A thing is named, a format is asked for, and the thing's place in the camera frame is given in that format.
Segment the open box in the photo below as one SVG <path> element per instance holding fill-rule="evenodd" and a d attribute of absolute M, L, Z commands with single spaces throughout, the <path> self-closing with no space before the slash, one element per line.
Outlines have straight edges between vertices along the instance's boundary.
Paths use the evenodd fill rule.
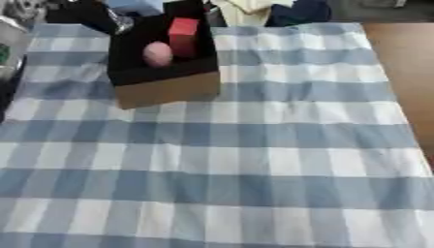
<path fill-rule="evenodd" d="M 200 21 L 196 38 L 197 56 L 193 59 L 175 57 L 168 67 L 149 67 L 141 56 L 143 48 L 156 41 L 167 43 L 168 31 L 175 17 Z M 163 15 L 142 17 L 130 32 L 111 37 L 108 76 L 122 109 L 218 95 L 220 74 L 217 51 L 202 0 L 166 3 Z"/>

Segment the red cube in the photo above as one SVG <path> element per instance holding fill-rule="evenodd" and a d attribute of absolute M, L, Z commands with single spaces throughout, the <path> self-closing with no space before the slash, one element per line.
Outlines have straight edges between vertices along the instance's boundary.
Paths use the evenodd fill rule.
<path fill-rule="evenodd" d="M 173 55 L 191 58 L 196 56 L 196 33 L 199 21 L 176 17 L 169 30 L 170 48 Z"/>

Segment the wooden table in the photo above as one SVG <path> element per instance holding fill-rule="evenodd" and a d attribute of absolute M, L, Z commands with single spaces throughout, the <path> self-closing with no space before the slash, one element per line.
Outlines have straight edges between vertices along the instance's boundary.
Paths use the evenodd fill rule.
<path fill-rule="evenodd" d="M 363 25 L 420 146 L 434 155 L 434 23 Z"/>

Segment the tablecloth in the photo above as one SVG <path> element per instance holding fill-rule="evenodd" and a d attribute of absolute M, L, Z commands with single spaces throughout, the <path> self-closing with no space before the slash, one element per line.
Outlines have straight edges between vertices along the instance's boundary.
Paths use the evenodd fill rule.
<path fill-rule="evenodd" d="M 108 37 L 38 28 L 0 247 L 434 247 L 432 174 L 358 24 L 213 32 L 219 97 L 122 110 Z"/>

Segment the pink ball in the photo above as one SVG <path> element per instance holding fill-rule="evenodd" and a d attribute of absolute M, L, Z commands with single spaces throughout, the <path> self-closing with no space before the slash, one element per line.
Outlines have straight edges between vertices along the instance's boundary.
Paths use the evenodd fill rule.
<path fill-rule="evenodd" d="M 171 47 L 162 42 L 154 42 L 143 50 L 143 59 L 149 66 L 164 67 L 171 63 Z"/>

